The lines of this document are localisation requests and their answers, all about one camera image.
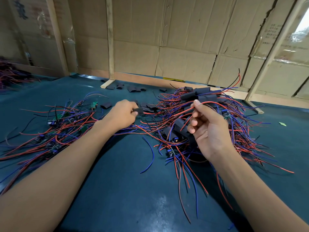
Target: wooden post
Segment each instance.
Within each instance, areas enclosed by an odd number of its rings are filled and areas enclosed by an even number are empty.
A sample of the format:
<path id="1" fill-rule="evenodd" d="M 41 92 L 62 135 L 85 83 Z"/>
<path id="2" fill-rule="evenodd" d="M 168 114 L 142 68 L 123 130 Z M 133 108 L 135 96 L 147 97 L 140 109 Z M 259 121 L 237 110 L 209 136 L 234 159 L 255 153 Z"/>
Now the wooden post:
<path id="1" fill-rule="evenodd" d="M 105 89 L 114 82 L 114 28 L 112 0 L 106 0 L 107 39 L 108 39 L 108 76 L 109 80 L 101 85 Z"/>
<path id="2" fill-rule="evenodd" d="M 274 45 L 272 46 L 259 74 L 257 75 L 251 89 L 249 90 L 249 93 L 247 95 L 247 97 L 245 98 L 245 101 L 251 101 L 253 94 L 256 92 L 258 86 L 261 84 L 271 62 L 273 61 L 273 59 L 276 56 L 276 53 L 278 52 L 278 50 L 280 49 L 280 46 L 285 38 L 285 36 L 288 33 L 288 30 L 290 29 L 292 23 L 294 22 L 294 20 L 296 19 L 300 8 L 302 7 L 303 3 L 305 0 L 297 0 L 290 15 L 288 16 L 288 19 L 286 20 L 284 26 L 282 27 L 280 34 L 278 35 Z"/>
<path id="3" fill-rule="evenodd" d="M 70 73 L 68 70 L 68 65 L 66 63 L 66 55 L 64 54 L 64 48 L 63 48 L 61 33 L 60 33 L 59 25 L 58 25 L 55 4 L 53 0 L 46 0 L 46 3 L 47 3 L 48 11 L 49 11 L 50 21 L 52 23 L 52 29 L 54 31 L 54 35 L 56 39 L 58 53 L 59 53 L 61 66 L 63 70 L 63 76 L 69 76 Z"/>

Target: fingernail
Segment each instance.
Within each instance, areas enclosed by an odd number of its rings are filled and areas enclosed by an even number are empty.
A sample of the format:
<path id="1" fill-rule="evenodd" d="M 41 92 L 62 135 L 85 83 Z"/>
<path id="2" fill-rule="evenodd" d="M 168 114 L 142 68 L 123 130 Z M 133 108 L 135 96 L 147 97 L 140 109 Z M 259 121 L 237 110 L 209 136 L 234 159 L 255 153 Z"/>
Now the fingernail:
<path id="1" fill-rule="evenodd" d="M 200 101 L 197 100 L 197 99 L 195 99 L 194 102 L 195 102 L 196 105 L 201 105 Z"/>

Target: clear packing tape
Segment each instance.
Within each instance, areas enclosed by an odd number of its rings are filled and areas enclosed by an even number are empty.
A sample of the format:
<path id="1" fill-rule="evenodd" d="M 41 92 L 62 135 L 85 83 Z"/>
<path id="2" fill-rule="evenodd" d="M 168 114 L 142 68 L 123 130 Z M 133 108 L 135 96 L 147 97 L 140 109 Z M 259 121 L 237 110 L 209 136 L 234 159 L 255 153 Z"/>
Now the clear packing tape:
<path id="1" fill-rule="evenodd" d="M 251 57 L 266 59 L 290 8 L 291 6 L 276 5 L 275 9 L 272 10 L 262 27 Z M 274 60 L 309 67 L 309 0 L 306 0 L 303 4 Z"/>

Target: bundle of wires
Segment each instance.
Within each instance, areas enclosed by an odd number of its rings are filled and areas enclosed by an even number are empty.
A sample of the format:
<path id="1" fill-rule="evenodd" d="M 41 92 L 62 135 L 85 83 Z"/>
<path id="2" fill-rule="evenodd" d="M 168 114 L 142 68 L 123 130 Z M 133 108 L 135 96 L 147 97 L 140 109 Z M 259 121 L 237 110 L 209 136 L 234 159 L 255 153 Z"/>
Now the bundle of wires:
<path id="1" fill-rule="evenodd" d="M 14 85 L 21 86 L 22 83 L 39 81 L 31 73 L 18 70 L 13 64 L 7 61 L 0 61 L 0 92 L 16 90 Z"/>
<path id="2" fill-rule="evenodd" d="M 135 124 L 132 124 L 128 128 L 122 129 L 114 134 L 147 135 L 158 141 L 158 144 L 155 145 L 154 148 L 157 147 L 158 153 L 161 156 L 167 156 L 166 165 L 170 162 L 174 163 L 176 177 L 178 179 L 178 190 L 181 206 L 190 223 L 191 220 L 186 213 L 180 195 L 181 176 L 184 176 L 185 182 L 189 188 L 190 184 L 187 174 L 192 180 L 196 194 L 197 217 L 198 198 L 196 180 L 201 184 L 205 193 L 208 194 L 206 188 L 203 186 L 203 183 L 191 169 L 189 164 L 189 162 L 204 163 L 207 161 L 199 150 L 193 135 L 187 132 L 187 125 L 193 111 L 193 108 L 191 108 L 190 105 L 195 98 L 198 98 L 204 105 L 211 107 L 216 112 L 224 116 L 229 123 L 229 131 L 234 148 L 246 161 L 257 163 L 261 166 L 269 164 L 284 171 L 293 173 L 270 163 L 269 161 L 274 160 L 268 158 L 268 156 L 272 155 L 265 151 L 265 149 L 269 148 L 258 144 L 256 139 L 250 137 L 249 133 L 252 126 L 266 123 L 255 121 L 244 115 L 245 109 L 250 108 L 243 106 L 240 102 L 234 100 L 231 96 L 226 94 L 228 90 L 236 85 L 237 84 L 229 88 L 215 91 L 210 91 L 208 87 L 194 90 L 189 87 L 184 87 L 176 89 L 176 91 L 171 94 L 160 94 L 159 97 L 157 97 L 158 104 L 148 104 L 143 108 L 144 114 L 139 121 L 137 120 Z M 32 111 L 35 113 L 47 114 L 46 117 L 49 128 L 40 134 L 26 134 L 21 132 L 20 135 L 33 135 L 34 137 L 17 147 L 12 147 L 12 149 L 6 151 L 5 156 L 0 158 L 0 161 L 2 161 L 35 153 L 35 156 L 18 163 L 19 167 L 0 181 L 0 183 L 2 183 L 7 178 L 14 175 L 11 181 L 2 190 L 1 194 L 4 194 L 9 189 L 24 171 L 34 170 L 40 167 L 61 150 L 83 136 L 92 128 L 94 122 L 105 116 L 103 109 L 102 111 L 97 111 L 97 102 L 90 101 L 94 98 L 90 97 L 92 95 L 97 95 L 97 92 L 89 93 L 83 100 L 78 101 L 73 106 L 71 106 L 73 102 L 69 101 L 65 104 L 65 106 L 50 106 L 49 111 Z M 152 161 L 149 166 L 145 168 L 145 170 L 140 172 L 141 174 L 151 167 L 155 157 L 153 147 L 147 141 L 145 136 L 143 136 L 143 139 L 148 143 L 152 150 Z M 214 174 L 217 177 L 218 187 L 223 198 L 232 208 L 222 191 L 222 180 L 220 179 L 218 173 L 216 173 L 215 169 Z"/>

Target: hand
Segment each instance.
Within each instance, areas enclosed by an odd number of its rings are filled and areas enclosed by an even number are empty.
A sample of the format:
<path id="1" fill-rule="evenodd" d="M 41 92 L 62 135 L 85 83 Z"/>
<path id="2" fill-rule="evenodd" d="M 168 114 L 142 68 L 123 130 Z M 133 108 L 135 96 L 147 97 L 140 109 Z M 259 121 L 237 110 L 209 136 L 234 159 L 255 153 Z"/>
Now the hand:
<path id="1" fill-rule="evenodd" d="M 138 108 L 135 102 L 126 99 L 119 101 L 102 120 L 95 122 L 95 125 L 109 124 L 115 133 L 134 123 L 138 114 L 133 111 L 134 108 Z"/>
<path id="2" fill-rule="evenodd" d="M 235 151 L 226 120 L 211 109 L 194 100 L 191 107 L 195 107 L 188 125 L 206 159 L 212 160 L 216 154 Z"/>

